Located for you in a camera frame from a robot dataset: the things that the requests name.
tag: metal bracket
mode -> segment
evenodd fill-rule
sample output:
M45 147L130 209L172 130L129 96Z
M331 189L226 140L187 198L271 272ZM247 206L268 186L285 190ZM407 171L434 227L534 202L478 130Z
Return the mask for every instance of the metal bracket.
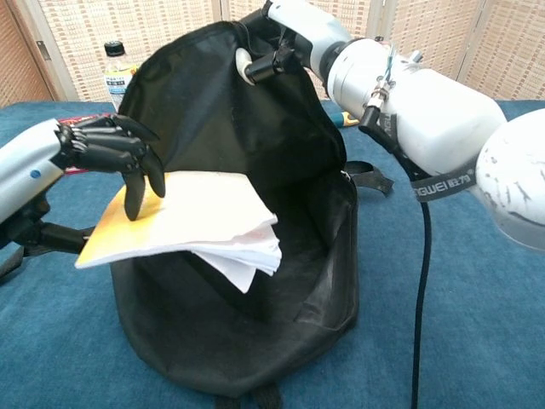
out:
M43 41L36 41L37 48L42 53L42 57L46 61L51 61L51 55L49 55L48 48L45 46Z

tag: bottle cap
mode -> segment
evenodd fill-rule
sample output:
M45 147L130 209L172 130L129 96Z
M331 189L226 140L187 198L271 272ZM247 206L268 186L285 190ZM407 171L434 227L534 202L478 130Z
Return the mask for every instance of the bottle cap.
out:
M125 47L120 41L108 41L104 43L104 50L108 57L118 57L125 54Z

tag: plastic bottle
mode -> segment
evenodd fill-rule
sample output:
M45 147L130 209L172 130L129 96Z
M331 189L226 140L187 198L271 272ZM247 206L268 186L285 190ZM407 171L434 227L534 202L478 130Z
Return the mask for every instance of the plastic bottle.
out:
M106 88L112 98L117 111L125 95L127 86L135 75L138 65L129 61L125 54L125 47L120 41L109 41L104 44L108 56L108 63L104 71Z

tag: black cable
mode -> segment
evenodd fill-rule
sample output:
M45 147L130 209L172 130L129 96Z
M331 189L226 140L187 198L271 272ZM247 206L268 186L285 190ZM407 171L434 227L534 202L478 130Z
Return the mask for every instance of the black cable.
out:
M429 175L410 161L399 145L376 123L380 116L380 110L377 107L368 107L364 111L361 120L360 130L369 135L375 142L390 152L399 162L410 181L429 177ZM422 316L424 308L424 296L426 294L427 276L432 254L432 219L427 203L421 203L422 217L424 219L424 254L422 257L422 269L420 272L420 282L418 293L416 295L415 311L415 336L413 343L413 361L412 361L412 386L411 386L411 409L418 407L418 391L420 382L420 352L422 345Z
M420 272L418 295L416 296L415 338L412 357L411 409L417 409L418 407L422 313L424 308L424 295L426 294L427 273L429 272L429 263L432 255L432 218L430 216L427 203L421 203L421 208L422 215L424 217L424 257L422 259L422 270Z

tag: wire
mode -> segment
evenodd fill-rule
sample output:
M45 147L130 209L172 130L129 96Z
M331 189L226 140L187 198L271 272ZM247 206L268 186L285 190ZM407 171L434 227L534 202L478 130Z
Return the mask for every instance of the wire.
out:
M427 203L421 203L422 216L424 218L424 257L422 259L422 270L420 272L420 283L418 295L416 296L415 312L415 338L412 357L412 387L411 387L411 409L418 407L418 389L420 383L420 350L422 340L422 316L424 308L424 296L426 294L427 274L432 255L432 218Z
M367 133L374 141L387 149L399 162L410 181L417 181L429 175L406 158L398 147L393 147L390 136L381 127L376 125L380 111L376 107L368 107L362 117L360 129ZM416 295L415 335L413 341L411 409L418 407L418 393L420 383L420 354L422 345L422 316L424 296L426 295L427 276L432 255L432 218L427 203L421 203L422 218L424 221L424 254L420 282Z
M388 82L390 82L390 77L392 76L392 65L393 65L394 55L395 55L395 47L393 46L393 43L390 43L390 53L388 54L386 72L384 72L384 78Z

